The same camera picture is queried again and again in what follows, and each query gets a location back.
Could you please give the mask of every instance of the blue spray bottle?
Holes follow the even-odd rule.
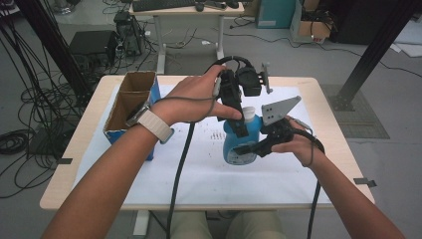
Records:
[[[230,128],[227,121],[224,122],[224,131],[226,132],[226,139],[223,146],[224,160],[227,163],[234,165],[245,165],[251,163],[257,158],[255,153],[247,153],[238,155],[233,148],[242,145],[249,145],[257,143],[260,140],[260,129],[262,125],[261,119],[255,115],[255,108],[246,107],[242,108],[245,117],[245,125],[248,129],[248,136],[237,137],[233,130]]]

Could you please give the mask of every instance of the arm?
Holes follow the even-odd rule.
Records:
[[[180,82],[169,96],[203,99],[212,96],[214,81],[223,70],[212,67],[202,77]],[[201,119],[210,101],[167,100],[152,111],[167,124]],[[232,108],[215,104],[210,116],[240,119]],[[130,128],[93,165],[50,222],[43,238],[105,238],[143,162],[158,139],[142,125]]]
[[[293,120],[291,125],[301,128]],[[293,152],[307,165],[311,161],[311,143],[295,135],[288,143],[274,145],[274,152]],[[404,238],[399,229],[317,148],[310,170],[316,175],[351,238]]]

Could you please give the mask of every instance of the concrete floor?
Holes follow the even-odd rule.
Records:
[[[37,36],[27,22],[19,15],[13,17],[17,30],[34,49],[42,54]],[[251,36],[225,36],[224,52],[226,56],[236,55],[247,58],[255,66],[270,62],[272,76],[313,77],[321,84],[344,84],[359,57],[341,50],[362,54],[365,46],[342,45],[325,41],[322,45],[302,45],[289,43],[289,31],[285,29],[263,30],[254,25],[229,29],[232,19],[226,20],[226,34],[254,35],[276,42],[266,42]],[[70,43],[77,31],[113,29],[113,26],[61,25],[65,39]],[[154,38],[153,26],[147,27]],[[164,38],[166,42],[182,41],[187,29],[174,29]],[[190,29],[187,36],[193,34]],[[212,29],[198,29],[194,39],[180,50],[169,50],[166,75],[200,75],[213,63],[213,46],[203,45],[217,40]],[[18,78],[9,57],[0,47],[0,133],[23,128],[17,121],[18,109],[22,105],[23,84]],[[155,55],[151,55],[141,67],[142,70],[154,70]],[[388,67],[403,68],[422,74],[422,58],[409,58],[404,53],[389,50],[382,59]],[[124,74],[126,69],[117,73]],[[376,205],[402,230],[407,238],[419,238],[422,234],[419,219],[422,217],[422,191],[419,183],[422,174],[420,154],[422,153],[422,90],[421,77],[403,71],[388,70],[378,65],[361,88],[364,96],[390,135],[390,139],[348,138],[347,142],[364,176],[376,181],[378,186],[371,188]],[[22,118],[28,116],[24,109]],[[19,155],[0,155],[0,170],[6,168]],[[0,194],[16,191],[13,176],[17,167],[0,175]],[[33,178],[40,169],[35,163],[29,163],[26,173],[20,179]],[[51,220],[54,212],[40,208],[39,201],[48,183],[33,189],[24,190],[8,199],[0,199],[0,238],[37,238]],[[135,213],[123,211],[116,218],[107,238],[129,238],[133,228]],[[165,221],[165,213],[158,213]],[[288,238],[305,238],[308,228],[308,210],[281,210],[283,226]],[[230,220],[209,221],[215,238],[222,238]],[[163,238],[164,233],[154,220],[150,220],[146,238]],[[333,209],[318,210],[314,225],[313,238],[347,238],[348,234]]]

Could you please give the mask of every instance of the black metal pole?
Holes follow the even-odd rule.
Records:
[[[74,90],[79,106],[85,107],[91,99],[93,90],[72,58],[69,46],[57,25],[39,0],[15,0],[15,2]]]
[[[421,0],[397,1],[394,10],[376,33],[341,90],[330,99],[335,111],[352,110],[351,101],[354,96],[420,5]]]

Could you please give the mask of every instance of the white watch strap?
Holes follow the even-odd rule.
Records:
[[[165,121],[150,110],[145,111],[138,122],[157,136],[161,143],[166,143],[174,133]]]

